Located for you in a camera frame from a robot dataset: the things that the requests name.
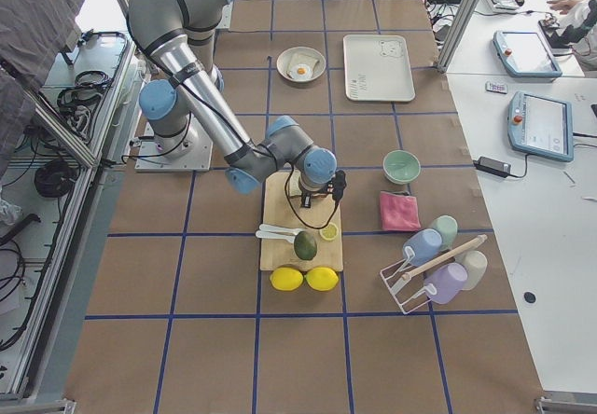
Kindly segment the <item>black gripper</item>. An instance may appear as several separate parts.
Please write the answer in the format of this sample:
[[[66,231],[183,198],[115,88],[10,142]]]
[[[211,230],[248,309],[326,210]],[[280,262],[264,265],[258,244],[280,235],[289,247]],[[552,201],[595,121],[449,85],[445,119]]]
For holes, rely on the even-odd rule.
[[[319,189],[317,191],[305,189],[300,187],[300,207],[304,209],[310,209],[312,207],[312,201],[317,198],[325,198],[326,190]]]

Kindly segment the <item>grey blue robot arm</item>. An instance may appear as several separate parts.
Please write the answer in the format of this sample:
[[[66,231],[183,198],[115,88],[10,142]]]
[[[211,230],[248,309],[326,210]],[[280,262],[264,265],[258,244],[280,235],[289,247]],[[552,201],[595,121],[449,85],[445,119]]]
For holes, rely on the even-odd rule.
[[[332,152],[316,145],[289,116],[278,117],[255,144],[216,86],[214,32],[233,0],[129,0],[127,23],[137,47],[167,76],[142,99],[146,118],[167,134],[193,115],[229,165],[226,176],[248,194],[286,164],[300,172],[304,194],[331,194],[346,187]]]

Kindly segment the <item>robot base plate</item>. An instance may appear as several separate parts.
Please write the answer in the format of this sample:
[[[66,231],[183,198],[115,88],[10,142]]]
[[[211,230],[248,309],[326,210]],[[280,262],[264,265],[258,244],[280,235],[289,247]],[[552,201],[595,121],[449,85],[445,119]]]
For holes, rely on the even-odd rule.
[[[150,124],[145,126],[134,169],[139,173],[207,172],[211,166],[213,142],[194,118],[188,129],[173,138],[155,136]]]

